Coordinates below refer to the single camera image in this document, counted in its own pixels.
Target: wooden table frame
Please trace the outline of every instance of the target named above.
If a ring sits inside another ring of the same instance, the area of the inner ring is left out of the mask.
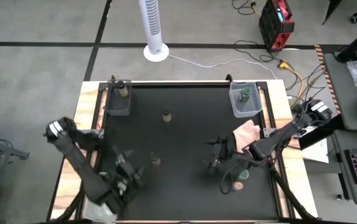
[[[201,80],[201,81],[144,81],[136,83],[215,83],[228,82],[221,80]],[[260,90],[260,98],[263,106],[263,116],[265,126],[268,128],[281,128],[292,120],[292,114],[287,101],[285,86],[282,80],[236,80],[236,82],[265,82],[267,84],[268,96],[265,97],[264,91]],[[98,88],[100,83],[105,82],[83,82],[79,102],[74,116],[74,121],[79,129],[101,129],[103,123],[103,106],[106,102],[106,92],[104,91],[101,97],[98,96]],[[98,111],[98,119],[94,116],[94,112]],[[292,140],[291,146],[298,147],[298,141]],[[286,148],[282,153],[283,163],[285,165],[286,178],[289,187],[293,194],[298,198],[299,202],[306,208],[306,210],[317,217],[317,210],[315,208],[310,183],[305,170],[305,165],[301,151],[292,148]],[[55,188],[54,198],[50,206],[48,219],[57,218],[61,215],[65,208],[67,208],[73,198],[79,191],[81,180],[74,172],[69,162],[64,159],[61,165],[60,177]],[[285,198],[282,189],[278,186],[278,195],[280,200],[280,208],[283,217],[289,217],[290,211],[288,209],[287,199]]]

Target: tower fan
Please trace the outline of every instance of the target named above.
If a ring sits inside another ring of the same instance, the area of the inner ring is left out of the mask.
[[[151,62],[161,62],[166,59],[169,50],[161,39],[158,0],[139,0],[143,28],[148,45],[143,50],[143,55]]]

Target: red power station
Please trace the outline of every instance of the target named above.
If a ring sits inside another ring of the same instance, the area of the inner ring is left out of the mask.
[[[267,50],[282,50],[295,28],[288,2],[267,0],[261,12],[259,27]]]

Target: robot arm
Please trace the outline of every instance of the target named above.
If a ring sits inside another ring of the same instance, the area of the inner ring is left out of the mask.
[[[322,101],[310,98],[300,106],[300,111],[292,122],[288,123],[283,128],[275,129],[269,136],[266,136],[265,134],[265,138],[254,141],[246,146],[249,147],[249,153],[252,159],[249,159],[249,153],[245,153],[244,149],[242,149],[244,152],[243,154],[237,153],[235,144],[233,143],[235,142],[233,136],[229,136],[225,139],[218,138],[216,142],[210,142],[213,143],[214,150],[213,159],[209,163],[209,173],[215,173],[218,164],[227,162],[231,159],[237,159],[242,165],[247,164],[247,168],[250,166],[258,167],[262,164],[267,164],[271,176],[282,188],[285,196],[291,201],[299,215],[304,219],[315,219],[315,217],[305,210],[290,191],[287,184],[283,181],[275,169],[271,153],[273,149],[275,149],[278,156],[281,151],[288,146],[292,135],[308,126],[318,126],[328,122],[331,120],[331,115],[332,111]]]
[[[62,118],[49,123],[44,136],[66,157],[80,176],[88,199],[97,205],[105,203],[114,214],[119,214],[126,201],[142,186],[141,169],[134,170],[125,153],[114,145],[110,149],[116,155],[115,168],[103,177],[95,173],[77,144],[86,151],[104,149],[108,144],[104,144],[106,141],[102,141],[95,133],[85,134],[77,130],[73,120]]]

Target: white cable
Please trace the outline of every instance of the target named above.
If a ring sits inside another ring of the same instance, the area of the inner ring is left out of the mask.
[[[275,74],[273,73],[273,71],[267,67],[265,67],[264,65],[260,64],[260,63],[257,63],[257,62],[250,62],[248,60],[245,60],[245,59],[234,59],[234,60],[230,60],[228,62],[224,62],[224,63],[218,63],[218,64],[215,64],[215,65],[201,65],[201,64],[198,64],[198,63],[195,63],[195,62],[191,62],[189,60],[186,60],[186,59],[183,59],[183,58],[180,58],[180,57],[177,57],[177,56],[174,56],[174,55],[169,55],[170,57],[172,58],[175,58],[175,59],[178,59],[178,60],[182,60],[184,62],[187,62],[187,63],[191,63],[193,65],[197,65],[199,67],[202,67],[202,68],[214,68],[214,67],[217,67],[217,66],[220,66],[220,65],[226,65],[228,63],[231,63],[231,62],[247,62],[247,63],[252,63],[254,65],[260,65],[261,67],[267,69],[268,71],[271,72],[272,76],[274,76],[274,78],[277,80],[278,78],[275,76]]]

